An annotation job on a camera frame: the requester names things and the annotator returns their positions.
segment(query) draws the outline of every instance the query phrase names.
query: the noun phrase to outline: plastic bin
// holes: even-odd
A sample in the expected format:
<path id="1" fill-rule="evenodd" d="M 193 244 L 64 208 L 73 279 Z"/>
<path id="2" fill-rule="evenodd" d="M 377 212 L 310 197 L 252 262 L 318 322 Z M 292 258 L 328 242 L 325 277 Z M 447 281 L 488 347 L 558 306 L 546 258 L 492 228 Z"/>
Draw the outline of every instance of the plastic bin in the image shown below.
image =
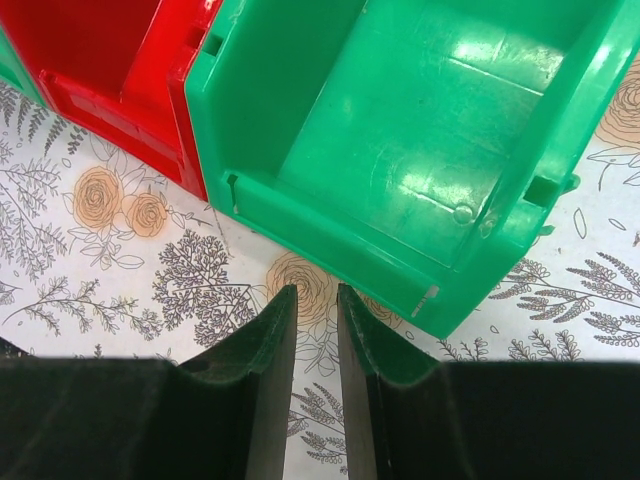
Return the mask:
<path id="1" fill-rule="evenodd" d="M 52 108 L 206 198 L 184 82 L 221 0 L 0 0 Z"/>
<path id="2" fill-rule="evenodd" d="M 225 0 L 187 79 L 210 202 L 438 337 L 527 252 L 637 0 Z"/>
<path id="3" fill-rule="evenodd" d="M 0 29 L 0 80 L 8 83 L 31 100 L 44 105 L 42 96 L 31 81 L 24 65 L 13 50 L 9 39 Z"/>

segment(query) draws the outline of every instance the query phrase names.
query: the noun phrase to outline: table surface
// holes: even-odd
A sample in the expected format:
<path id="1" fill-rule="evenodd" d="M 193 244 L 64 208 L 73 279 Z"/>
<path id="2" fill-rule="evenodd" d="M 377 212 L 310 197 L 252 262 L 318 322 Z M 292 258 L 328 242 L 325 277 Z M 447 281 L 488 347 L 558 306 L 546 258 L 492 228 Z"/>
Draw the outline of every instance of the table surface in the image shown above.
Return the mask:
<path id="1" fill-rule="evenodd" d="M 0 111 L 1 337 L 37 356 L 180 363 L 295 283 L 285 478 L 345 478 L 338 280 L 6 86 Z M 554 233 L 448 339 L 374 313 L 441 360 L 639 359 L 640 57 L 576 173 Z"/>

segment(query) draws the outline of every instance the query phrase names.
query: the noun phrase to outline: green plastic bin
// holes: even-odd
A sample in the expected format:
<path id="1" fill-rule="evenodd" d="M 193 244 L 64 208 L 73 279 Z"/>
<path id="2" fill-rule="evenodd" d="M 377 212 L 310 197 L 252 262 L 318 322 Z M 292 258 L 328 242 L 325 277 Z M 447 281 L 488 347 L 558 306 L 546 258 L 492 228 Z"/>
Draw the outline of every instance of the green plastic bin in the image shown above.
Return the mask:
<path id="1" fill-rule="evenodd" d="M 40 105 L 44 105 L 40 92 L 2 29 L 0 29 L 0 81 L 11 85 Z"/>
<path id="2" fill-rule="evenodd" d="M 577 186 L 638 19 L 638 0 L 225 0 L 186 84 L 210 201 L 445 337 Z"/>

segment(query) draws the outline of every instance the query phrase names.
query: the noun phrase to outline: red plastic bin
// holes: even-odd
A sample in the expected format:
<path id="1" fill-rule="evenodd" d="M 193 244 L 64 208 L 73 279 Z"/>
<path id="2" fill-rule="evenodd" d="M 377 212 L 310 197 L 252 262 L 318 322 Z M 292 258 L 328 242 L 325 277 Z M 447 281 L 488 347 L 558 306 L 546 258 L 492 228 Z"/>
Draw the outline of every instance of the red plastic bin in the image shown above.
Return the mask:
<path id="1" fill-rule="evenodd" d="M 54 110 L 206 200 L 184 82 L 222 0 L 0 0 Z"/>

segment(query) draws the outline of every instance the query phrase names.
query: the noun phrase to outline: floral pattern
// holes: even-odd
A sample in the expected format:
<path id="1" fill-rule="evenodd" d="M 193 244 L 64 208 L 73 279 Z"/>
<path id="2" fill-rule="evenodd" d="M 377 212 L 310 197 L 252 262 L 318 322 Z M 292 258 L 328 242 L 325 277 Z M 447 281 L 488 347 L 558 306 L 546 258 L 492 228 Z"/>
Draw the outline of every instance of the floral pattern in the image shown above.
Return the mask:
<path id="1" fill-rule="evenodd" d="M 449 338 L 361 295 L 446 361 L 640 359 L 639 60 L 541 237 Z M 339 281 L 218 214 L 109 142 L 0 84 L 0 347 L 5 356 L 180 363 L 299 292 L 285 478 L 348 475 Z"/>

